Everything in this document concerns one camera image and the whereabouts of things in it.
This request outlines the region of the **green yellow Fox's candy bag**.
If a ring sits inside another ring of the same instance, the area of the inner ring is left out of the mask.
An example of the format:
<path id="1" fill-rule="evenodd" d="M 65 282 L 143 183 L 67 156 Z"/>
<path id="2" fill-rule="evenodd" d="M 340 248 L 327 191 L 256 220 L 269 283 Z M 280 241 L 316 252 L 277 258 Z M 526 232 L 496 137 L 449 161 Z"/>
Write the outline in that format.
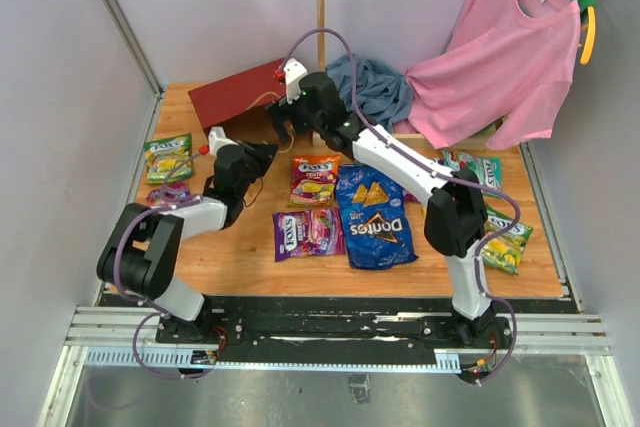
<path id="1" fill-rule="evenodd" d="M 488 236 L 501 231 L 512 222 L 510 217 L 490 206 L 487 207 L 487 215 L 485 233 Z M 493 238 L 483 247 L 484 264 L 502 272 L 517 275 L 532 232 L 531 226 L 518 222 L 508 232 Z"/>

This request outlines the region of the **green candy snack bag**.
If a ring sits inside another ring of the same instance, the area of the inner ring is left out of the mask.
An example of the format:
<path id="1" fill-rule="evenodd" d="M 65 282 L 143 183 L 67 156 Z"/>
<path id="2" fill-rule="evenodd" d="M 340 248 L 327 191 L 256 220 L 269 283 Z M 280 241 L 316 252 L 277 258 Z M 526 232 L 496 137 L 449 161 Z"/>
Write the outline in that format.
<path id="1" fill-rule="evenodd" d="M 497 157 L 476 156 L 463 151 L 442 150 L 444 165 L 459 171 L 468 168 L 475 173 L 478 181 L 496 191 L 502 190 L 502 165 Z"/>

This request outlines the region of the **purple berries Fox's candy bag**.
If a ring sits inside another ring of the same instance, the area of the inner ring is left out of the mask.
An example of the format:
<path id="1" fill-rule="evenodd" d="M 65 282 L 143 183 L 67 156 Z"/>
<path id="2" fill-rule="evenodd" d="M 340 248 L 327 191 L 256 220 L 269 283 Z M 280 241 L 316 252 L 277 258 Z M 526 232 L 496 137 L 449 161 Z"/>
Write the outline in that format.
<path id="1" fill-rule="evenodd" d="M 274 258 L 333 256 L 346 253 L 346 243 L 337 207 L 276 212 Z"/>

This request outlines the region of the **orange Fox's candy bag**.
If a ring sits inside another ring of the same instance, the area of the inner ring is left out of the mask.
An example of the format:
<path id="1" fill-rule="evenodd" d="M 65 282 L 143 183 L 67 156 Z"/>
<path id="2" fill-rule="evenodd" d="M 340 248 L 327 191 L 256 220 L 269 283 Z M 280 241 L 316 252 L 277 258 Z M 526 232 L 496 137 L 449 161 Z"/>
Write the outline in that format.
<path id="1" fill-rule="evenodd" d="M 296 155 L 292 161 L 290 206 L 329 206 L 335 193 L 339 155 Z"/>

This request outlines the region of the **blue Doritos chip bag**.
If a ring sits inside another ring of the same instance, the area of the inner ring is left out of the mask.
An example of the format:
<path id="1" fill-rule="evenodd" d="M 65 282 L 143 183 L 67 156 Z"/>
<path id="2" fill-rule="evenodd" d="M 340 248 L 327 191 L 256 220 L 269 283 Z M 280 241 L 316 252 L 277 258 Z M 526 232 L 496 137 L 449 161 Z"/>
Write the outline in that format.
<path id="1" fill-rule="evenodd" d="M 418 259 L 396 182 L 370 166 L 345 164 L 339 167 L 336 200 L 351 268 L 387 270 Z"/>

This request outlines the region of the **red paper bag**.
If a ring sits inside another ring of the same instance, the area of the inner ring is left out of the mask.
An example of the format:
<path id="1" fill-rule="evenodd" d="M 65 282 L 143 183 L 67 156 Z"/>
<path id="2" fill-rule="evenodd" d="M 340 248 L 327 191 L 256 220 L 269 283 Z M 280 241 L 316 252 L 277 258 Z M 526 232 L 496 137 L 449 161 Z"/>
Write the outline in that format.
<path id="1" fill-rule="evenodd" d="M 208 151 L 208 133 L 246 111 L 277 101 L 285 95 L 284 85 L 274 76 L 282 59 L 252 67 L 223 79 L 196 87 L 188 92 L 207 143 L 198 152 Z"/>

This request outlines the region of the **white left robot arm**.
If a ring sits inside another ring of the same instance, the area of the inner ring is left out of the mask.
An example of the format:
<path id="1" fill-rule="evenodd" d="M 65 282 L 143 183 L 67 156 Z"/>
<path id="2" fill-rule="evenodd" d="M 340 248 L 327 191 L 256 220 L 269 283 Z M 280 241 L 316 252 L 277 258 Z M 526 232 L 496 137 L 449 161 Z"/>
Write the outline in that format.
<path id="1" fill-rule="evenodd" d="M 179 321 L 190 341 L 207 340 L 215 331 L 213 306 L 175 275 L 180 243 L 231 227 L 277 153 L 275 144 L 224 142 L 214 149 L 213 174 L 201 194 L 173 205 L 126 205 L 97 262 L 98 278 Z"/>

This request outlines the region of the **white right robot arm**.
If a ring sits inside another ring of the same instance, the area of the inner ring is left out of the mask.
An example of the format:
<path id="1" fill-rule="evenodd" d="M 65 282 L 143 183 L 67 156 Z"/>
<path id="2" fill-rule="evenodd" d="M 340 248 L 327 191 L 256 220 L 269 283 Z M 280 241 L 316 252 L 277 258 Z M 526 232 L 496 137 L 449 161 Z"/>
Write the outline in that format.
<path id="1" fill-rule="evenodd" d="M 487 212 L 473 172 L 450 172 L 364 114 L 347 111 L 325 73 L 278 68 L 275 77 L 285 95 L 268 112 L 281 139 L 288 138 L 288 125 L 298 134 L 314 132 L 330 149 L 376 169 L 422 203 L 425 238 L 444 256 L 453 285 L 454 337 L 466 347 L 480 344 L 495 326 L 497 301 L 486 287 L 482 243 Z"/>

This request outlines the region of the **purple snack bag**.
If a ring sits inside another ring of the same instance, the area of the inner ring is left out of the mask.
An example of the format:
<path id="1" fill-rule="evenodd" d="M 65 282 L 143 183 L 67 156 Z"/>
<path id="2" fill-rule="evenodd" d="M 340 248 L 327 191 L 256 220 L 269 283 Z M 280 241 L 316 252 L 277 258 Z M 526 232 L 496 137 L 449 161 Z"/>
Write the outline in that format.
<path id="1" fill-rule="evenodd" d="M 445 160 L 443 158 L 437 158 L 436 162 L 441 166 L 445 165 Z M 417 197 L 415 197 L 411 192 L 409 192 L 406 189 L 403 190 L 403 199 L 405 202 L 408 202 L 408 203 L 415 203 L 415 204 L 421 203 L 421 201 Z"/>

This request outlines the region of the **green white snack bag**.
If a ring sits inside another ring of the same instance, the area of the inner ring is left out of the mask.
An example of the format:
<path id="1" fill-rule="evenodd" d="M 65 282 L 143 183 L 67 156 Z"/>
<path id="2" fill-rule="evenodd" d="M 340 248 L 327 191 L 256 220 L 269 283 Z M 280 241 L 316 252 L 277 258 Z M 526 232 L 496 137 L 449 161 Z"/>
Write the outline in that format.
<path id="1" fill-rule="evenodd" d="M 144 143 L 146 183 L 160 185 L 166 179 L 172 182 L 193 175 L 192 135 L 190 133 Z"/>

